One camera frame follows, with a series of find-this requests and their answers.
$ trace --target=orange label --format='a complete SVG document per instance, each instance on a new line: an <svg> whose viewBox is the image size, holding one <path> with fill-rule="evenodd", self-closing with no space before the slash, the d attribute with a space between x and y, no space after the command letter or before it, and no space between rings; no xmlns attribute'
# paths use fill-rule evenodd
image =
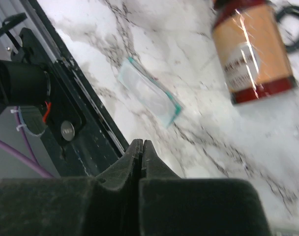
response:
<svg viewBox="0 0 299 236"><path fill-rule="evenodd" d="M293 75L268 5L237 12L214 29L213 38L230 92Z"/></svg>

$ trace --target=purple wire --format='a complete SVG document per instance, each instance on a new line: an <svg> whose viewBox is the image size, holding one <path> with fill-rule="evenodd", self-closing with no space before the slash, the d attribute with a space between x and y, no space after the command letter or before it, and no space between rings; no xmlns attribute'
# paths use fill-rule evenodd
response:
<svg viewBox="0 0 299 236"><path fill-rule="evenodd" d="M25 165L36 171L38 174L40 174L44 178L54 178L52 174L50 174L48 171L46 171L44 168L39 166L37 163L34 161L30 160L28 157L25 155L21 154L19 151L15 150L5 142L0 140L0 148L2 148L4 151L12 154L15 156L18 160L23 162Z"/></svg>
<svg viewBox="0 0 299 236"><path fill-rule="evenodd" d="M21 121L20 121L20 117L19 117L19 115L18 115L18 112L15 113L15 119L16 119L17 125L21 125L21 124L22 124ZM21 132L21 134L22 134L22 136L23 136L23 139L24 139L24 141L25 141L25 144L26 144L26 146L27 146L27 149L28 149L28 151L29 151L29 153L30 153L31 159L32 159L36 164L39 165L39 162L37 161L36 156L35 156L35 154L33 153L32 149L31 149L30 143L28 142L28 139L27 139L27 137L26 137L26 134L25 134L24 129L21 128L21 129L20 129L20 132Z"/></svg>

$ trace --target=purple cable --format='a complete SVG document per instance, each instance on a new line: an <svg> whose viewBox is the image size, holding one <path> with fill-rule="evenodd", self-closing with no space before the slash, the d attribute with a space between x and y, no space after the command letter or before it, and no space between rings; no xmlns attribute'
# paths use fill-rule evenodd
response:
<svg viewBox="0 0 299 236"><path fill-rule="evenodd" d="M33 162L30 160L28 157L25 155L21 154L19 151L15 150L5 142L0 140L0 148L2 148L4 151L12 154L15 156L18 160L23 162L25 165L36 171L38 174L40 174L44 178L54 178L52 174L50 174L48 171L46 171L44 168L39 166L37 163Z"/></svg>
<svg viewBox="0 0 299 236"><path fill-rule="evenodd" d="M15 113L15 119L16 119L17 125L21 125L21 124L22 124L21 121L20 121L18 112ZM20 132L21 132L21 134L22 134L22 136L23 136L23 139L24 139L24 141L25 141L25 144L26 144L26 146L27 146L28 151L30 152L30 156L31 156L32 160L33 160L36 164L39 165L39 162L37 161L36 156L35 156L35 154L33 153L32 149L31 149L31 146L30 146L30 144L29 144L29 142L28 142L28 139L27 139L27 137L26 137L26 134L25 134L24 129L21 128L21 129L20 129Z"/></svg>

